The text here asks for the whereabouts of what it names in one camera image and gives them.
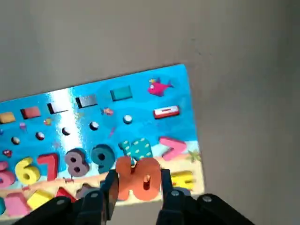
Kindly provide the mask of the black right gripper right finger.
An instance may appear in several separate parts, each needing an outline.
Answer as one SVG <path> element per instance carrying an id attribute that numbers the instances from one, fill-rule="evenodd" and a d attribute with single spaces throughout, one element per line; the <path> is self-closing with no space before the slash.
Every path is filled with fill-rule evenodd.
<path id="1" fill-rule="evenodd" d="M 194 199 L 173 187 L 170 170 L 161 169 L 163 205 L 158 225 L 252 225 L 248 218 L 214 194 Z"/>

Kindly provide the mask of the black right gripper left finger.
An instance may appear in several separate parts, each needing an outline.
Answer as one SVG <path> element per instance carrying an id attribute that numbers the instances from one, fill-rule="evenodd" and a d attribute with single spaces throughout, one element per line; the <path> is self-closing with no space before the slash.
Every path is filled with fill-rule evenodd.
<path id="1" fill-rule="evenodd" d="M 71 202 L 65 196 L 55 197 L 14 224 L 105 225 L 112 218 L 118 193 L 119 175 L 116 170 L 110 170 L 99 188 L 79 200 Z"/>

